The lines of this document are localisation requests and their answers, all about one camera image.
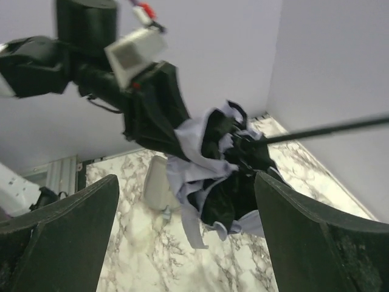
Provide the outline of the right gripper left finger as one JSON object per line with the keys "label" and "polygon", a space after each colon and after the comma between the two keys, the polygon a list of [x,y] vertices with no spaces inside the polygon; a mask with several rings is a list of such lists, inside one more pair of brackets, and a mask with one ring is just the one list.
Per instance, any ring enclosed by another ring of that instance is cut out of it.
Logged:
{"label": "right gripper left finger", "polygon": [[108,175],[1,222],[1,291],[95,291],[119,201]]}

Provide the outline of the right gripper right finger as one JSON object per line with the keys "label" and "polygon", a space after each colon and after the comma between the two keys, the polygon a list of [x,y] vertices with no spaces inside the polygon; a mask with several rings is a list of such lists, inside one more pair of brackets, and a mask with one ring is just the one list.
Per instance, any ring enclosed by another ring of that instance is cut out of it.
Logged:
{"label": "right gripper right finger", "polygon": [[279,291],[388,291],[388,224],[258,172],[255,195]]}

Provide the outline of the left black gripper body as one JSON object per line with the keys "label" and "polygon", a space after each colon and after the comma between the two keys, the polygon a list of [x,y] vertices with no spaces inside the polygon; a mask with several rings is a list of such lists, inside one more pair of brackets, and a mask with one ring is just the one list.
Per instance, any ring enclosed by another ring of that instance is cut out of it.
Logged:
{"label": "left black gripper body", "polygon": [[127,137],[143,148],[185,158],[175,129],[190,118],[177,82],[177,67],[161,61],[133,82]]}

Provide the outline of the lavender umbrella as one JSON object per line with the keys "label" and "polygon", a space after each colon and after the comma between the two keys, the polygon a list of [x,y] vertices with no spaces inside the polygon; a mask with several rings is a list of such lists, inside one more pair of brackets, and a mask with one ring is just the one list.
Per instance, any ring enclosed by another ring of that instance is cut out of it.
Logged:
{"label": "lavender umbrella", "polygon": [[388,116],[273,137],[254,130],[246,112],[230,101],[196,118],[179,108],[168,120],[176,141],[167,152],[167,178],[181,205],[189,244],[203,249],[202,224],[216,231],[221,240],[239,233],[264,236],[255,198],[256,174],[264,172],[283,180],[269,156],[269,144],[386,124]]}

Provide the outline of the pink zippered umbrella case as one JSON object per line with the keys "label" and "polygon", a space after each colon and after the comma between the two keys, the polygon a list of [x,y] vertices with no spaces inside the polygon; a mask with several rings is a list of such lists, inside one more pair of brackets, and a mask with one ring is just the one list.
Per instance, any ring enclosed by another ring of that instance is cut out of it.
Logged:
{"label": "pink zippered umbrella case", "polygon": [[180,204],[170,189],[166,166],[166,158],[159,155],[151,158],[143,184],[143,202],[152,210],[160,212],[165,221],[170,221]]}

